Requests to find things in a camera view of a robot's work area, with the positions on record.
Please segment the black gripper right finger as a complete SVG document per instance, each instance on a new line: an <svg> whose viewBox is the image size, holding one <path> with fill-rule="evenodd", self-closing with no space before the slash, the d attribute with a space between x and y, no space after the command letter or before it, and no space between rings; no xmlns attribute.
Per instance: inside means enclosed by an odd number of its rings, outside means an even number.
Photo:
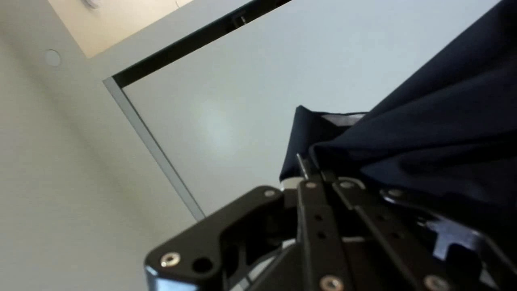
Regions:
<svg viewBox="0 0 517 291"><path fill-rule="evenodd" d="M470 204L401 190L370 191L362 181L333 183L390 262L415 291L516 291L516 233Z"/></svg>

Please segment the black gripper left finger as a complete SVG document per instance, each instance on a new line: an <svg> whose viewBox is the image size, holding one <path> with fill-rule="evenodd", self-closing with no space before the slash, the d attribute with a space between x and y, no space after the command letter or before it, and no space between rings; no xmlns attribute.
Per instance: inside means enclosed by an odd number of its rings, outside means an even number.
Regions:
<svg viewBox="0 0 517 291"><path fill-rule="evenodd" d="M296 206L294 191L246 193L147 254L149 291L230 291L296 236Z"/></svg>

